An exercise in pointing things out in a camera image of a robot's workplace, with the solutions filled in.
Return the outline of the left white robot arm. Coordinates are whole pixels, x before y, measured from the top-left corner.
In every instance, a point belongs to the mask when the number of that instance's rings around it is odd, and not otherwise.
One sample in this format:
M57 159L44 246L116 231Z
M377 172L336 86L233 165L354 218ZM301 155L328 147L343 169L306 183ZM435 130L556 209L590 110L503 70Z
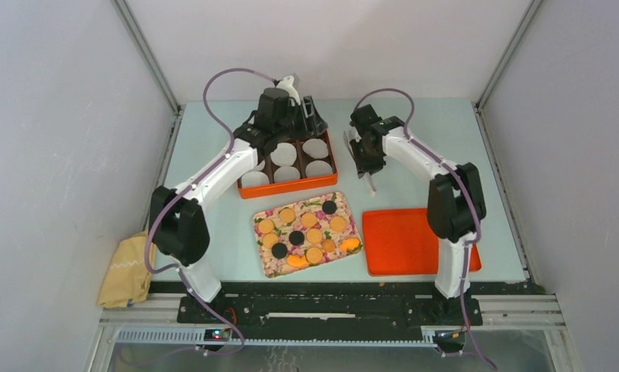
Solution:
M173 259L171 268L198 299L195 311L206 322L217 322L225 313L225 301L216 296L221 281L205 258L210 245L206 209L279 143L317 138L327 128L312 96L296 98L288 88L266 88L257 108L229 132L221 153L185 182L152 193L145 250L156 247Z

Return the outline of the orange cookie tin box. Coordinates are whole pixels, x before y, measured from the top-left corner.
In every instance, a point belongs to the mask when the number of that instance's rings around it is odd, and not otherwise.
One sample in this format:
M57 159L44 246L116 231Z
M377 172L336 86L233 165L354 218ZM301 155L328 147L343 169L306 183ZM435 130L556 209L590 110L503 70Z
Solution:
M331 143L331 138L329 132L325 132L322 136L313 139L324 140L329 149L329 155L325 159L320 159L326 161L332 165L332 169L334 174L329 176L322 177L310 177L307 178L305 174L305 168L308 163L316 160L309 157L303 150L302 144L307 140L295 140L295 141L287 141L285 143L294 144L297 150L297 160L292 165L292 167L296 167L301 173L301 179L298 181L288 181L283 183L275 183L273 180L273 173L279 167L276 166L270 159L270 155L267 155L263 158L266 161L266 167L264 173L269 177L270 183L268 185L260 186L257 188L241 188L240 179L237 181L237 188L241 198L250 199L250 198L260 198L265 196L279 195L285 193L291 193L296 191L304 191L312 188L322 188L327 186L335 185L338 181L338 170L335 162L335 155L333 152L333 146Z

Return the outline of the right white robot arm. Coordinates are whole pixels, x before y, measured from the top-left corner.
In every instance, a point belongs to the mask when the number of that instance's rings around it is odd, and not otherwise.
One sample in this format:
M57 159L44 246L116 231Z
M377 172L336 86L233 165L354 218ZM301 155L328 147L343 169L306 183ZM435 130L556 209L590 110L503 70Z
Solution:
M357 176L375 191L372 176L393 158L428 182L427 221L439 239L435 288L441 297L431 303L434 319L454 322L463 312L460 297L469 289L470 251L480 240L480 222L487 214L478 168L456 164L420 141L396 116L380 117L372 105L355 107L344 140Z

